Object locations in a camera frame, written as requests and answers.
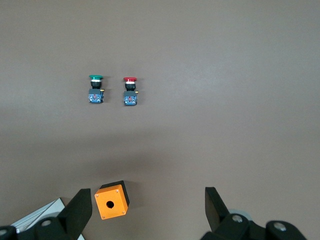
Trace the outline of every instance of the screw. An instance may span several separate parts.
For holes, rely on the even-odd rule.
[[[283,225],[281,222],[275,222],[273,226],[281,232],[284,232],[287,230],[286,226]]]
[[[0,230],[0,236],[5,235],[7,232],[8,232],[7,229],[2,229],[2,230]]]
[[[233,215],[232,216],[232,220],[237,222],[237,223],[242,223],[242,217],[240,217],[239,215]]]
[[[50,225],[51,224],[51,220],[45,220],[45,221],[43,221],[42,223],[41,223],[41,226],[42,227],[45,227],[45,226],[48,226],[48,225]]]

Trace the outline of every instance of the bolt head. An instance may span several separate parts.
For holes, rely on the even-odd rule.
[[[42,227],[45,227],[45,226],[48,226],[48,225],[50,225],[51,224],[51,220],[45,220],[45,221],[43,221],[42,223],[41,223],[41,226]]]
[[[240,217],[239,215],[233,215],[232,216],[232,220],[237,222],[237,223],[242,223],[243,222],[242,217]]]
[[[281,222],[275,222],[273,226],[281,232],[284,232],[287,230],[286,226],[283,225]]]
[[[7,229],[2,229],[2,230],[0,230],[0,236],[5,235],[7,232],[8,232]]]

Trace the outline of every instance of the orange box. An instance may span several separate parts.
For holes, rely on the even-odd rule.
[[[129,197],[124,181],[104,184],[94,195],[102,220],[126,215]]]

